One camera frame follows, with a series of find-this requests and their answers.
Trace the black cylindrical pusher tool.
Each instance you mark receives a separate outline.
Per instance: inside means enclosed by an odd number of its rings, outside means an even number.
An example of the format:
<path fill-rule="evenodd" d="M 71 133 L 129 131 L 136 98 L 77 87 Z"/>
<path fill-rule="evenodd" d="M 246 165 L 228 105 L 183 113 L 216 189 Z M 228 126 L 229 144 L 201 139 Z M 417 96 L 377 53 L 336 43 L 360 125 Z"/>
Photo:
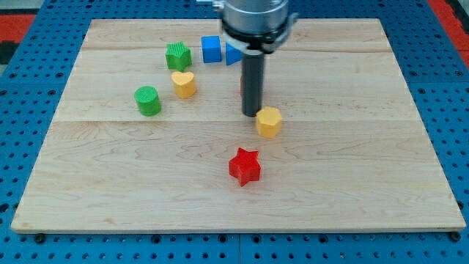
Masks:
<path fill-rule="evenodd" d="M 255 117 L 262 107 L 265 55 L 243 54 L 241 74 L 242 112 Z"/>

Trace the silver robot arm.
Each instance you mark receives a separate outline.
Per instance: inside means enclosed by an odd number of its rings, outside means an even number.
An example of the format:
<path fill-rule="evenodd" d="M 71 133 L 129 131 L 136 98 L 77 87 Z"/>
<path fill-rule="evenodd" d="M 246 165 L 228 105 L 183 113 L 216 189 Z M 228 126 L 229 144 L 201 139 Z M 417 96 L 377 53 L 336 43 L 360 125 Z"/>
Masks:
<path fill-rule="evenodd" d="M 255 117 L 262 108 L 265 57 L 288 39 L 299 14 L 289 12 L 289 0 L 201 0 L 220 13 L 226 43 L 241 53 L 242 113 Z"/>

